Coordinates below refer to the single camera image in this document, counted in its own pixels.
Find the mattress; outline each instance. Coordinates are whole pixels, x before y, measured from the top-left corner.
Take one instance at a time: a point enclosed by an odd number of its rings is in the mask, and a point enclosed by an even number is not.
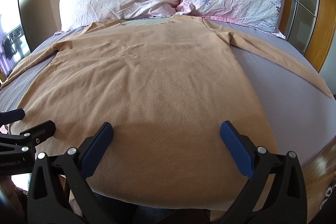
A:
[[[122,20],[121,23],[149,25],[167,20],[169,18]],[[263,39],[314,70],[292,45],[279,37],[240,25],[219,21],[217,23]],[[78,28],[48,38],[35,49],[34,53],[82,29]],[[275,63],[236,47],[232,47],[232,51],[264,107],[280,154],[295,151],[301,166],[305,167],[336,135],[336,101],[324,95],[306,80]],[[1,111],[16,108],[35,77],[48,66],[54,56],[55,54],[27,70],[1,90]]]

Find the bed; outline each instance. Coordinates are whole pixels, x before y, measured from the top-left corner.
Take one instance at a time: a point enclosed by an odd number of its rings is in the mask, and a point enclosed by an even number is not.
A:
[[[280,30],[283,30],[286,26],[290,3],[290,0],[282,0],[280,13],[282,16],[278,20]],[[293,46],[281,38],[281,33],[278,31],[267,33],[246,26],[246,24],[239,25],[230,21],[225,22],[218,16],[204,16],[203,18],[262,39],[314,70],[311,64]],[[122,20],[121,24],[125,26],[145,26],[163,23],[168,20],[169,18],[137,18],[135,20]],[[48,38],[33,53],[41,52],[58,41],[76,35],[84,28],[81,26],[67,27],[66,32]],[[256,91],[274,133],[279,153],[286,154],[289,150],[295,151],[302,168],[305,168],[336,136],[335,100],[276,63],[238,47],[231,47],[231,50]],[[6,85],[0,92],[0,109],[2,111],[15,109],[36,77],[48,67],[55,56],[56,53]],[[224,206],[219,202],[218,206],[209,209],[224,211],[227,209],[227,204]]]

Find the metal screw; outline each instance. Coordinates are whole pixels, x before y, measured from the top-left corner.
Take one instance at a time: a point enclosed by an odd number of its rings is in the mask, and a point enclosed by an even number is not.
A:
[[[296,154],[295,154],[295,152],[293,152],[293,151],[290,151],[290,152],[288,153],[288,155],[289,155],[291,158],[295,158],[295,157],[296,157]]]
[[[41,153],[39,153],[39,154],[37,155],[37,157],[38,157],[39,159],[43,159],[43,158],[45,157],[45,153],[44,153],[44,152],[41,152]]]
[[[257,150],[260,154],[265,154],[267,151],[266,148],[263,146],[259,146]]]
[[[69,155],[74,155],[76,152],[77,152],[77,149],[71,147],[71,148],[68,149],[68,152],[67,152],[67,153],[68,153]]]

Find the blue gripper pad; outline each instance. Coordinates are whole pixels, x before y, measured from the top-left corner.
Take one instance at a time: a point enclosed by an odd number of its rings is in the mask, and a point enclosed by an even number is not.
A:
[[[0,122],[2,124],[10,124],[22,120],[24,116],[25,111],[22,108],[14,109],[12,111],[2,113]]]
[[[240,173],[246,175],[248,179],[250,179],[254,173],[253,158],[228,122],[222,123],[220,127],[220,136],[228,148]]]
[[[82,178],[87,178],[93,175],[106,149],[113,139],[112,125],[106,123],[96,136],[94,142],[86,150],[85,155],[80,162]]]

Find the bed sheet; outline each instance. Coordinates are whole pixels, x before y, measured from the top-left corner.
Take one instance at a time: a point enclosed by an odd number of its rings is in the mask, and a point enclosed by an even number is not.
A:
[[[169,18],[147,20],[122,20],[123,25],[149,25],[165,22]],[[263,39],[294,56],[305,65],[313,67],[288,42],[267,33],[226,22],[218,24],[243,31]],[[34,52],[73,33],[55,35],[44,41]],[[308,165],[336,135],[336,101],[296,74],[260,56],[232,47],[240,65],[250,79],[278,143],[279,152],[297,153],[302,167]],[[24,72],[0,92],[0,110],[15,109],[35,77],[52,61],[55,54]]]

